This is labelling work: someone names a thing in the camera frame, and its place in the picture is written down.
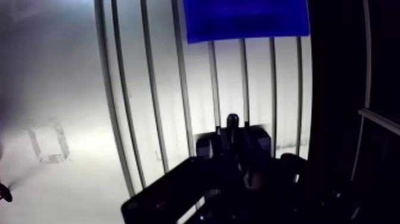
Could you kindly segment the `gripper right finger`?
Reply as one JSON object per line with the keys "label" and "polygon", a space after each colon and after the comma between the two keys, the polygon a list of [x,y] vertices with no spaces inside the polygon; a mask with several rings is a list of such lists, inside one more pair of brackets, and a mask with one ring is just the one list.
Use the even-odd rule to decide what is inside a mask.
{"label": "gripper right finger", "polygon": [[252,223],[295,223],[301,217],[301,191],[307,161],[298,155],[271,155],[270,135],[259,126],[241,127],[238,160],[250,187],[248,213]]}

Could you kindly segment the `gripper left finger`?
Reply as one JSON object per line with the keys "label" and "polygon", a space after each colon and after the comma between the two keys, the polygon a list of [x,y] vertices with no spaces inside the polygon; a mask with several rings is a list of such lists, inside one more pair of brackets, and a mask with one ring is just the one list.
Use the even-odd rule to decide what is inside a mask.
{"label": "gripper left finger", "polygon": [[125,223],[177,223],[202,197],[189,223],[238,222],[236,130],[211,138],[211,158],[189,157],[121,206]]}

